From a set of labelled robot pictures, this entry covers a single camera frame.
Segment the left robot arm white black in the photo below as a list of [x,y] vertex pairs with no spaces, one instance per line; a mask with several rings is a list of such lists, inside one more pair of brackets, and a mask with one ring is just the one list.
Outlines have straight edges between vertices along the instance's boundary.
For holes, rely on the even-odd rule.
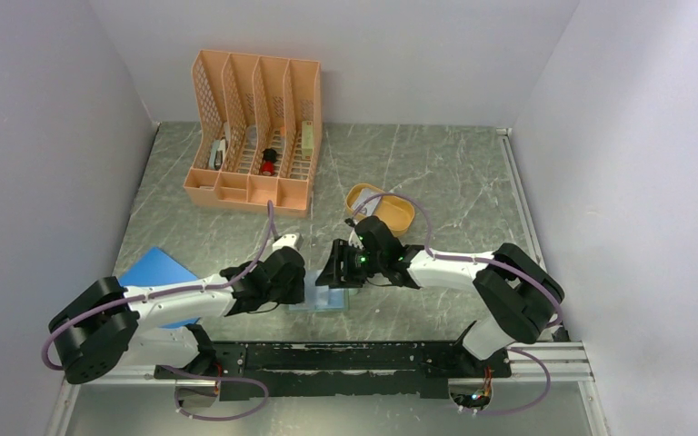
[[212,371],[208,335],[187,320],[257,312],[304,298],[305,263],[293,247],[191,282],[123,286],[115,277],[90,285],[48,324],[45,365],[71,384],[113,369],[153,364],[201,378]]

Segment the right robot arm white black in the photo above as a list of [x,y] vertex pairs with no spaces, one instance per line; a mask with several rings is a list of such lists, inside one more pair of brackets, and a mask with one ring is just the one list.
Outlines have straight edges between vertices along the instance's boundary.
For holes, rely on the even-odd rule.
[[481,298],[490,315],[463,331],[454,352],[454,365],[466,376],[477,375],[508,345],[536,343],[564,299],[560,285],[513,243],[492,253],[436,251],[402,243],[376,216],[354,223],[349,239],[334,240],[315,283],[361,288],[377,274],[394,287],[448,288]]

